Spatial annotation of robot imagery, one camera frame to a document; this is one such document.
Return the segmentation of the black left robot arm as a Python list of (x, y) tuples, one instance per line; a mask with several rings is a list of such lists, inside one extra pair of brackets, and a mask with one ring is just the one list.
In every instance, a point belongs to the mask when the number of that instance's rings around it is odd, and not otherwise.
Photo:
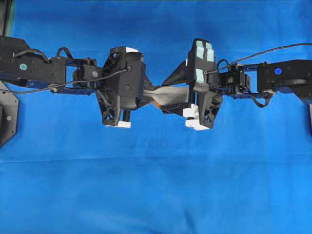
[(144, 91), (155, 87), (146, 75), (143, 54), (121, 46), (110, 49), (102, 67), (93, 58), (74, 58), (66, 47), (47, 58), (22, 39), (0, 38), (0, 79), (31, 92), (96, 94), (102, 124), (130, 127), (130, 115), (149, 103)]

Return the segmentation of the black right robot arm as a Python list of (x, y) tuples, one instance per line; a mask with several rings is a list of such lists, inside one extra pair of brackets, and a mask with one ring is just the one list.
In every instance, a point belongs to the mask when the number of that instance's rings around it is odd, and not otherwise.
[(186, 118), (195, 130), (214, 127), (223, 96), (252, 99), (260, 108), (269, 105), (277, 92), (294, 93), (304, 104), (312, 102), (311, 60), (289, 60), (268, 64), (233, 64), (227, 72), (212, 72), (216, 62), (183, 62), (163, 82), (164, 87), (188, 84), (186, 100), (161, 105), (165, 114)]

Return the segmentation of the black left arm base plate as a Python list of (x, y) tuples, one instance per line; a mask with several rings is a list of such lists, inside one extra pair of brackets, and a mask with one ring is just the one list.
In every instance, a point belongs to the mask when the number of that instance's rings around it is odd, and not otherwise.
[(17, 132), (19, 100), (6, 92), (8, 87), (0, 82), (0, 147), (2, 148)]

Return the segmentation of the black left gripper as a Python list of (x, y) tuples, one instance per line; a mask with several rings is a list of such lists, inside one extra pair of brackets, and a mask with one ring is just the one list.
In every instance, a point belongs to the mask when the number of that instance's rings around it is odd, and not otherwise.
[[(110, 54), (103, 66), (103, 75), (106, 79), (98, 83), (96, 90), (98, 104), (102, 114), (102, 124), (121, 128), (130, 128), (131, 111), (122, 109), (120, 106), (120, 96), (117, 93), (119, 76), (126, 72), (125, 55), (129, 52), (139, 52), (131, 47), (115, 47), (110, 49)], [(143, 92), (154, 91), (155, 87), (150, 82), (146, 74), (140, 76), (140, 90)], [(153, 104), (154, 99), (150, 96), (143, 96), (136, 100), (136, 110), (148, 104)]]

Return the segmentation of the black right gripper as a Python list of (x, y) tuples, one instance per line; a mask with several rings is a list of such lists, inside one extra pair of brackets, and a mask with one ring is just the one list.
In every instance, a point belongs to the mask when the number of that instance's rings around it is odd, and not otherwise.
[[(188, 83), (187, 61), (183, 61), (162, 83), (170, 86)], [(216, 91), (211, 91), (209, 85), (194, 85), (182, 88), (183, 100), (160, 107), (163, 114), (182, 115), (186, 118), (185, 125), (194, 130), (208, 130), (214, 127), (215, 117), (223, 98)]]

